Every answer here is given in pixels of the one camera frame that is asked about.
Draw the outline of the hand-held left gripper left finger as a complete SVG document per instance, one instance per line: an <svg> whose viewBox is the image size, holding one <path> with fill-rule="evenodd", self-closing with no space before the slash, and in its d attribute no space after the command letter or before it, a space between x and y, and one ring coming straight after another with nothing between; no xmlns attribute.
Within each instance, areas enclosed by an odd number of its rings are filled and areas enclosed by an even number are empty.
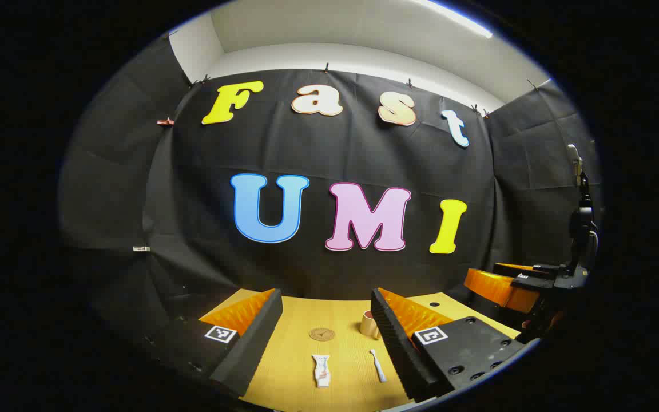
<svg viewBox="0 0 659 412"><path fill-rule="evenodd" d="M282 298L272 288L198 319L181 316L147 335L146 348L166 368L243 397L282 316Z"/></svg>

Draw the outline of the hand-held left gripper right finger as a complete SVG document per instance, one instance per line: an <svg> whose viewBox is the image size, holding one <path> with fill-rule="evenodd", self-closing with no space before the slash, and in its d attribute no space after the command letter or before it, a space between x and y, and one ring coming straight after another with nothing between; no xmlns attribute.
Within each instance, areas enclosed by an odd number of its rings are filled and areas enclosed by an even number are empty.
<svg viewBox="0 0 659 412"><path fill-rule="evenodd" d="M456 397L527 354L527 345L476 316L448 318L375 288L371 312L408 398Z"/></svg>

